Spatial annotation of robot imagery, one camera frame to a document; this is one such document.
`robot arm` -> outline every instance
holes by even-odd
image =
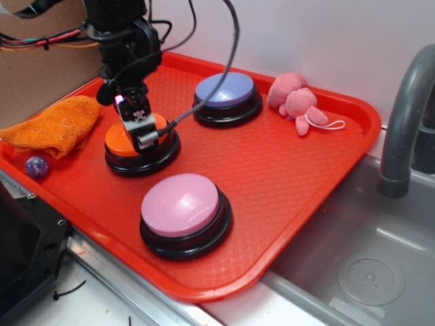
[[[100,76],[107,82],[97,100],[115,103],[135,151],[141,153],[153,143],[140,138],[156,130],[143,80],[162,62],[157,30],[143,18],[143,0],[84,0],[84,5],[91,24],[88,36],[99,43],[105,64]]]

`purple button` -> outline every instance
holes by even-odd
[[[179,238],[205,228],[219,208],[218,189],[202,175],[174,175],[145,195],[143,221],[159,236]]]
[[[202,101],[212,91],[222,74],[204,79],[196,87],[196,96]],[[228,73],[224,83],[205,104],[216,109],[227,108],[245,102],[254,93],[254,81],[242,73]]]

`sink drain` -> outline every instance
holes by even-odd
[[[394,301],[405,287],[402,268],[374,251],[344,258],[337,270],[337,280],[348,297],[369,306]]]

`plush bunny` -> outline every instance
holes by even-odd
[[[300,136],[308,133],[310,124],[328,128],[328,117],[317,106],[315,95],[307,87],[307,81],[298,73],[284,73],[272,83],[268,94],[270,107],[278,108],[283,117],[296,120]]]

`orange towel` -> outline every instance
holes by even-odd
[[[96,122],[101,106],[87,96],[61,100],[36,117],[0,130],[0,138],[16,151],[42,149],[56,159],[81,149]]]

